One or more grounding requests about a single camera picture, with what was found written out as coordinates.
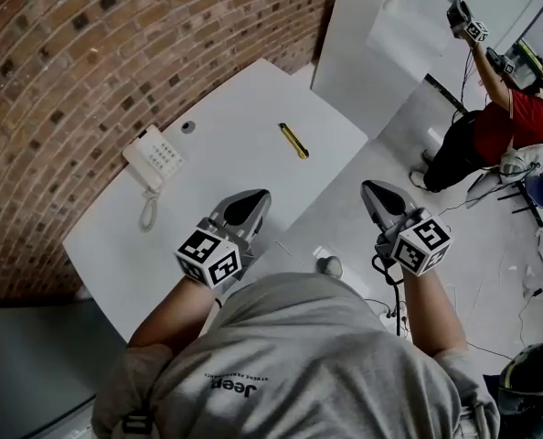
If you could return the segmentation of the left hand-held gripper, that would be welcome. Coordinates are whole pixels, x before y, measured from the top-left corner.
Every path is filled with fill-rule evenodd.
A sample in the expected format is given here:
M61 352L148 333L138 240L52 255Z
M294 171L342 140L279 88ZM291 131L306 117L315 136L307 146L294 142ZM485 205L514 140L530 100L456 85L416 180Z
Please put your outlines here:
M176 248L184 276L208 288L240 280L256 260L251 242L271 204L271 192L265 188L224 198L215 208L222 221L204 217Z

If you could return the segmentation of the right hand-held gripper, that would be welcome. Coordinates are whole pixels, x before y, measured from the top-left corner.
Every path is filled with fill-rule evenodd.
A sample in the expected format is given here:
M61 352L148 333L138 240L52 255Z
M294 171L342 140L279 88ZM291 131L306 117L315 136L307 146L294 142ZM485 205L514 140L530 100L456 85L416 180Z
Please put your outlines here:
M384 260L398 263L415 276L438 265L453 237L438 216L426 209L416 209L408 217L388 228L388 211L410 211L413 200L403 189L388 182L366 180L361 184L361 198L372 221L383 232L376 252Z

